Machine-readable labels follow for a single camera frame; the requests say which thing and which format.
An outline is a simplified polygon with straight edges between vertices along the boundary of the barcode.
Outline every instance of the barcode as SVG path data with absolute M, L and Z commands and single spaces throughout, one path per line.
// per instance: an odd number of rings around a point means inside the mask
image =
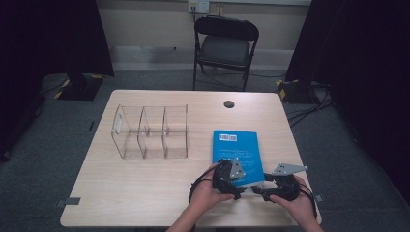
M 237 136 L 236 136 L 236 134 L 225 134 L 225 133 L 221 133 L 221 134 L 220 134 L 220 140 L 221 140 L 221 141 L 233 141 L 233 142 L 236 142 Z
M 220 140 L 229 141 L 229 134 L 220 134 Z
M 235 134 L 229 135 L 229 141 L 234 141 L 234 142 L 236 142 L 236 135 L 235 135 Z

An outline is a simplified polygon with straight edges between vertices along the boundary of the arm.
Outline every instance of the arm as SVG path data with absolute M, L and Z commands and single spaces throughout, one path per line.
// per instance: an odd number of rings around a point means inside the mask
M 190 231 L 196 221 L 201 218 L 205 212 L 214 208 L 221 201 L 233 199 L 235 196 L 232 194 L 219 194 L 212 188 L 212 177 L 214 171 L 211 171 L 202 178 L 202 181 L 196 186 L 193 191 L 190 204 L 178 217 L 178 219 L 172 224 L 167 232 L 188 232 Z
M 305 187 L 306 183 L 304 179 L 295 176 L 296 180 L 301 184 L 301 189 L 308 191 Z M 290 216 L 292 216 L 299 226 L 301 226 L 306 232 L 323 232 L 322 227 L 317 223 L 313 214 L 312 205 L 310 199 L 304 194 L 300 194 L 298 198 L 293 201 L 287 201 L 279 196 L 271 195 L 271 200 L 278 203 L 285 208 Z

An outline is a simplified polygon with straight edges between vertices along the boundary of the chair backrest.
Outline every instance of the chair backrest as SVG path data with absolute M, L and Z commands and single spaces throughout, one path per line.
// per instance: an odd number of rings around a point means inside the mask
M 200 17 L 194 26 L 195 34 L 226 37 L 257 42 L 259 30 L 251 22 L 236 18 L 206 15 Z

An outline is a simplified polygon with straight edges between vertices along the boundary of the gray carpet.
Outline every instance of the gray carpet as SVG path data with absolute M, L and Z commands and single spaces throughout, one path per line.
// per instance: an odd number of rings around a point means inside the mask
M 280 76 L 283 71 L 252 73 Z M 93 101 L 57 101 L 53 98 L 57 89 L 44 94 L 41 114 L 12 148 L 11 160 L 0 164 L 0 231 L 135 231 L 64 228 L 59 222 L 63 209 L 55 203 L 70 195 L 113 90 L 190 90 L 192 70 L 115 74 L 102 83 Z M 250 76 L 247 91 L 275 92 L 275 81 L 280 77 L 266 76 Z M 213 81 L 203 74 L 200 77 Z M 63 74 L 45 77 L 42 92 L 58 86 L 64 78 Z M 237 75 L 215 78 L 241 86 Z M 198 83 L 197 90 L 232 91 L 205 83 Z M 310 107 L 284 105 L 286 112 Z M 325 231 L 410 231 L 407 205 L 379 165 L 355 143 L 348 123 L 333 106 L 307 116 L 292 131 L 302 160 L 309 167 L 310 183 L 325 197 L 319 203 Z

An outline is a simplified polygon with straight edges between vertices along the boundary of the human hand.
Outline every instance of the human hand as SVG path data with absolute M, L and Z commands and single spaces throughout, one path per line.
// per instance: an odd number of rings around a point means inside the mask
M 309 192 L 305 187 L 304 179 L 298 176 L 295 176 L 295 179 L 299 182 L 302 190 Z M 276 195 L 271 195 L 270 199 L 285 208 L 305 231 L 323 231 L 313 214 L 311 201 L 305 194 L 300 193 L 298 198 L 293 201 L 287 201 Z
M 202 181 L 196 186 L 190 199 L 189 207 L 201 212 L 201 214 L 214 208 L 219 202 L 230 200 L 235 197 L 233 194 L 221 194 L 214 191 L 212 188 L 214 171 L 215 170 L 212 170 L 202 178 Z

